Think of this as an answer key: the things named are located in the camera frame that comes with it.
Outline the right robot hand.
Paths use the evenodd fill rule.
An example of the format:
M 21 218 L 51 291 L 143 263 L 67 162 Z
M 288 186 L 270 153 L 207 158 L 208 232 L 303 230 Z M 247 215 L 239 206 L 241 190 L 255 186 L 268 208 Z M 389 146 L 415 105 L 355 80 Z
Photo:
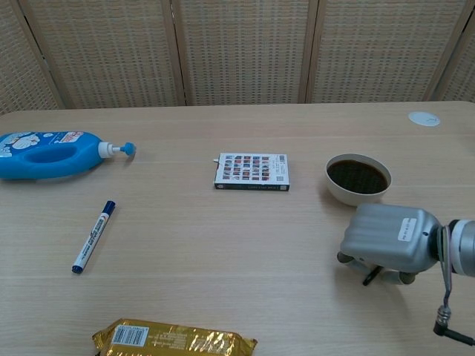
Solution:
M 365 273 L 365 286 L 379 275 L 386 283 L 409 285 L 439 262 L 441 230 L 422 208 L 364 203 L 350 219 L 337 260 Z

